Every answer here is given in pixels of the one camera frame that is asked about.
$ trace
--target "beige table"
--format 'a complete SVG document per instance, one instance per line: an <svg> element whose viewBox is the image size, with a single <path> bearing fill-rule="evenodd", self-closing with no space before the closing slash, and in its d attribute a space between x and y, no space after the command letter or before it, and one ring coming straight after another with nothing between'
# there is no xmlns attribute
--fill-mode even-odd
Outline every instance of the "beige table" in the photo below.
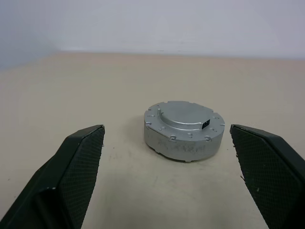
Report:
<svg viewBox="0 0 305 229"><path fill-rule="evenodd" d="M84 229L266 229L230 124L281 135L305 156L305 61L58 54L0 73L0 218L64 138L106 135ZM143 139L152 104L185 100L226 122L219 152L179 163Z"/></svg>

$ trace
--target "metal cylinder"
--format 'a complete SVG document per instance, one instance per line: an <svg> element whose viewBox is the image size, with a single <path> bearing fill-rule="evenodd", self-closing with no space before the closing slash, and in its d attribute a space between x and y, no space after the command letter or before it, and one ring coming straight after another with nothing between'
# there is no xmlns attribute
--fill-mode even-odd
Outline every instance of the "metal cylinder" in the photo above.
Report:
<svg viewBox="0 0 305 229"><path fill-rule="evenodd" d="M144 114L144 138L157 153L181 161L213 156L224 134L224 120L212 109L168 101L151 106Z"/></svg>

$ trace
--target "round metal housing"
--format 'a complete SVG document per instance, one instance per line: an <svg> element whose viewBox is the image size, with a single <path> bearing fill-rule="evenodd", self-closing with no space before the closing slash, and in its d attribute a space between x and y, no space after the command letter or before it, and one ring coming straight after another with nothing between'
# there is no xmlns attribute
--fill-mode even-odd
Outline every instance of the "round metal housing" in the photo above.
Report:
<svg viewBox="0 0 305 229"><path fill-rule="evenodd" d="M195 161L213 156L224 134L224 120L212 109L184 101L151 106L144 115L147 145L166 157Z"/></svg>

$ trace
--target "white wall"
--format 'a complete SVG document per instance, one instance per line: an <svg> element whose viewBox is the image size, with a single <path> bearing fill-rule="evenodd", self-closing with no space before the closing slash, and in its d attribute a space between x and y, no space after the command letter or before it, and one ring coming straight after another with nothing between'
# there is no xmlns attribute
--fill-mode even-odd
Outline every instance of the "white wall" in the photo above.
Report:
<svg viewBox="0 0 305 229"><path fill-rule="evenodd" d="M56 49L305 58L304 0L2 0L0 67Z"/></svg>

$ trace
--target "raised circular top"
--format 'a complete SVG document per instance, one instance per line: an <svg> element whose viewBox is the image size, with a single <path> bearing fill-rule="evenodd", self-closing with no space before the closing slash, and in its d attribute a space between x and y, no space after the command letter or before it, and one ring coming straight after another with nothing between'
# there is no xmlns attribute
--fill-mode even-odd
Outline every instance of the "raised circular top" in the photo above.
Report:
<svg viewBox="0 0 305 229"><path fill-rule="evenodd" d="M144 121L147 128L177 141L207 141L224 131L224 120L218 113L185 101L153 105L145 112Z"/></svg>

